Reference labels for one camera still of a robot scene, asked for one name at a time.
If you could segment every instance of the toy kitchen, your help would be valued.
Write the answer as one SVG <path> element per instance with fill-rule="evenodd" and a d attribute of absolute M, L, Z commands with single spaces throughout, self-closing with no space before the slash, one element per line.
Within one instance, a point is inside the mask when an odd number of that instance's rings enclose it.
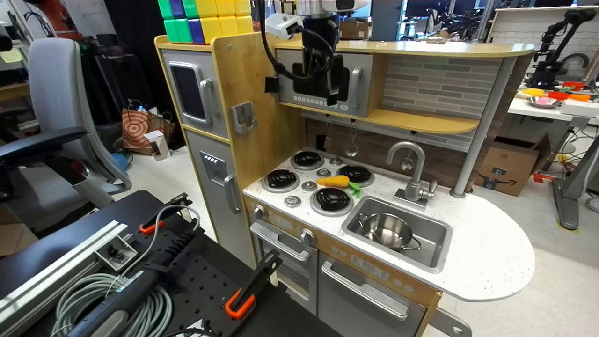
<path fill-rule="evenodd" d="M 338 44 L 347 85 L 329 105 L 291 81 L 263 92 L 259 34 L 155 47 L 218 244 L 248 266 L 278 251 L 273 281 L 340 336 L 471 336 L 443 294 L 490 302 L 529 283 L 525 235 L 467 191 L 529 49 Z M 301 60 L 297 42 L 273 51 Z M 211 81 L 186 103 L 181 64 Z M 188 124 L 190 105 L 224 130 Z"/>

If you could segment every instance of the office chair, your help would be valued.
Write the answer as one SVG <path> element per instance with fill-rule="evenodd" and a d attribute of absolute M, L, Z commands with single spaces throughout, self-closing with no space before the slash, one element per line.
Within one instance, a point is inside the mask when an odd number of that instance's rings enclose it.
<path fill-rule="evenodd" d="M 31 107 L 40 130 L 37 137 L 65 130 L 83 132 L 59 143 L 59 158 L 40 154 L 44 165 L 9 173 L 16 199 L 7 201 L 7 206 L 33 233 L 42 233 L 87 203 L 97 208 L 110 205 L 110 195 L 130 190 L 130 180 L 95 132 L 78 45 L 61 38 L 35 40 L 27 49 L 27 74 Z"/>

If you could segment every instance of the floor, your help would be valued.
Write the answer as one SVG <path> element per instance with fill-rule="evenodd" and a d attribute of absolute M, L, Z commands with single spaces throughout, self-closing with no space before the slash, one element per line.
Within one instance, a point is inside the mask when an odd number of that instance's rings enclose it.
<path fill-rule="evenodd" d="M 185 191 L 213 238 L 186 148 L 164 162 L 134 158 L 128 175 L 134 190 L 147 190 L 160 201 Z M 478 337 L 599 336 L 599 214 L 580 206 L 580 227 L 568 233 L 555 221 L 548 184 L 529 182 L 520 197 L 480 188 L 473 193 L 508 214 L 529 236 L 536 257 L 535 278 L 521 293 L 499 302 L 471 304 L 443 296 L 441 308 L 467 323 Z"/>

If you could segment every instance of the stainless steel sink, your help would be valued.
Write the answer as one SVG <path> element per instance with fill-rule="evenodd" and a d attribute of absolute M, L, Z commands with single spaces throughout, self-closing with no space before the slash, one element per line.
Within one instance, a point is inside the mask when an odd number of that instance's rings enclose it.
<path fill-rule="evenodd" d="M 407 223 L 413 238 L 420 244 L 417 250 L 390 250 L 383 244 L 377 244 L 368 238 L 370 229 L 359 223 L 359 216 L 368 214 L 392 214 Z M 379 199 L 364 197 L 351 210 L 347 220 L 342 223 L 342 231 L 349 236 L 362 240 L 368 246 L 385 250 L 392 253 L 396 259 L 405 261 L 413 266 L 419 266 L 426 272 L 437 274 L 443 268 L 447 250 L 450 244 L 450 227 L 443 221 L 415 214 L 411 210 L 383 203 Z"/>

